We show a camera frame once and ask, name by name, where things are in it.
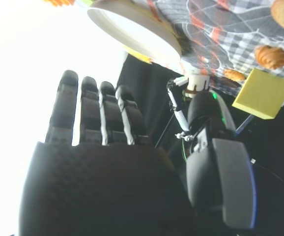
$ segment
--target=yellow sponge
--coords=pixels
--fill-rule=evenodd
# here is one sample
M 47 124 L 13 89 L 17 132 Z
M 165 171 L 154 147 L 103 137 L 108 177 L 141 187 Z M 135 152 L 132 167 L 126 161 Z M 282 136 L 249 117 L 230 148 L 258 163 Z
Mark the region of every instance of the yellow sponge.
M 274 119 L 284 102 L 284 79 L 253 69 L 233 107 L 262 119 Z

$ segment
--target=tablecloth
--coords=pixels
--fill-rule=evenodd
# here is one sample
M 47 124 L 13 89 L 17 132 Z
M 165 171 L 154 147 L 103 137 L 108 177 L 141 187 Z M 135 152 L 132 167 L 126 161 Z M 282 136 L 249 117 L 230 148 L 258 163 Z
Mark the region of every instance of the tablecloth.
M 149 9 L 159 21 L 173 27 L 182 47 L 179 65 L 159 64 L 184 74 L 213 75 L 211 83 L 236 96 L 241 84 L 222 79 L 224 70 L 234 69 L 246 77 L 253 68 L 284 77 L 284 67 L 267 70 L 255 59 L 262 45 L 284 49 L 284 28 L 271 16 L 272 0 L 134 0 Z

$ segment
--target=plate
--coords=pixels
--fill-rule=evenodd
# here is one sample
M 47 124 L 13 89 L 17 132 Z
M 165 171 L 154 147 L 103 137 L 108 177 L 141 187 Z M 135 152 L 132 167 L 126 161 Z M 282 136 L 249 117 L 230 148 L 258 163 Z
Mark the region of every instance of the plate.
M 168 23 L 160 23 L 129 0 L 98 0 L 89 18 L 120 43 L 153 60 L 180 61 L 181 47 Z

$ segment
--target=white wall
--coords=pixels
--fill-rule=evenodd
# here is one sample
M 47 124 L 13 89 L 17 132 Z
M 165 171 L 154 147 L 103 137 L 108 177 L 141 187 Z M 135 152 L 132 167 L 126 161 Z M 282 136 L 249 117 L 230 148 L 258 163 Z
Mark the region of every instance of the white wall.
M 27 167 L 36 142 L 45 138 L 64 70 L 76 71 L 79 84 L 92 76 L 116 85 L 124 59 L 122 46 L 85 9 L 0 0 L 0 236 L 17 230 Z

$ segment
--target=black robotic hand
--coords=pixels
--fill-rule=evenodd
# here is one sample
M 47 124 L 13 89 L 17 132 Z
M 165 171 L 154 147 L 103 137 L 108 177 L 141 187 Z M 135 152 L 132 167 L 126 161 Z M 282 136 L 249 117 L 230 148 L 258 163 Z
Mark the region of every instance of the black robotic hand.
M 187 193 L 150 144 L 127 88 L 97 89 L 85 77 L 81 91 L 80 144 L 72 147 L 78 76 L 66 71 L 46 141 L 31 160 L 20 236 L 194 235 Z

